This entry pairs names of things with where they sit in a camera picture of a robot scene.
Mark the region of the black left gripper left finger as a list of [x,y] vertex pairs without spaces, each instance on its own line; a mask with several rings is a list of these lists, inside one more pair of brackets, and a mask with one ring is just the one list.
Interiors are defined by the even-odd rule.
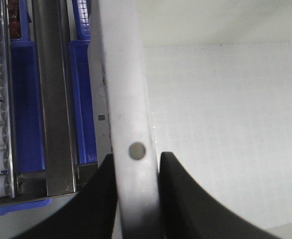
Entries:
[[114,157],[106,155],[85,187],[56,213],[15,239],[110,239],[117,207]]

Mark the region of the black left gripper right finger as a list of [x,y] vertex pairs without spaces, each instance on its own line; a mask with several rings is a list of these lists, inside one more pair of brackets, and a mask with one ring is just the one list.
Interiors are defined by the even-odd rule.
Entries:
[[172,152],[160,156],[159,195],[168,239],[274,239],[220,204]]

